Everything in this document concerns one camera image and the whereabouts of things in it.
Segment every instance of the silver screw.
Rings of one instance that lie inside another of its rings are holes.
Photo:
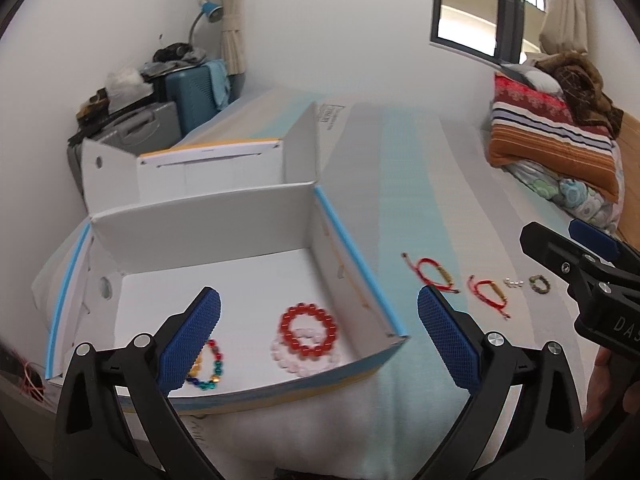
[[[552,341],[551,343],[546,345],[546,347],[549,348],[549,351],[553,355],[560,355],[562,353],[562,347],[560,346],[560,343],[556,343],[555,341]]]
[[[487,337],[487,341],[491,343],[493,346],[502,346],[504,345],[504,337],[497,332],[491,332]]]
[[[81,345],[78,345],[78,348],[76,348],[76,354],[87,355],[89,350],[91,350],[91,347],[87,343],[82,343]]]
[[[149,343],[151,343],[151,338],[148,336],[148,334],[140,334],[133,340],[133,345],[137,346],[138,348],[144,348]]]

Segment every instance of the hand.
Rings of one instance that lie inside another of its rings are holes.
[[[604,402],[611,390],[611,374],[609,361],[611,350],[600,347],[593,367],[589,387],[587,389],[587,410],[582,416],[585,428],[593,423],[602,414]],[[640,381],[633,384],[625,393],[622,407],[627,413],[636,414],[640,408]]]

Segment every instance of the curtain tieback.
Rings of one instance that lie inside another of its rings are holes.
[[[225,14],[222,17],[222,32],[241,30],[239,14]]]

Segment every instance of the suitcase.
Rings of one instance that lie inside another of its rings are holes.
[[[107,124],[91,140],[103,142],[133,155],[165,150],[182,138],[175,103],[154,103],[132,111]],[[82,144],[66,150],[69,168],[82,190]]]
[[[177,105],[183,137],[218,113],[208,67],[172,72],[163,79],[164,97]]]

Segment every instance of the blue gripper pad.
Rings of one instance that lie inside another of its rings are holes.
[[[420,321],[436,345],[456,386],[473,395],[481,384],[480,355],[454,319],[455,315],[456,311],[437,290],[425,286],[420,291]]]
[[[615,262],[620,257],[618,243],[612,237],[582,220],[571,221],[569,236],[608,262]]]
[[[184,378],[196,361],[220,319],[220,295],[204,288],[183,314],[171,316],[156,333],[159,340],[158,387],[166,396],[184,384]],[[165,330],[174,336],[162,348]]]

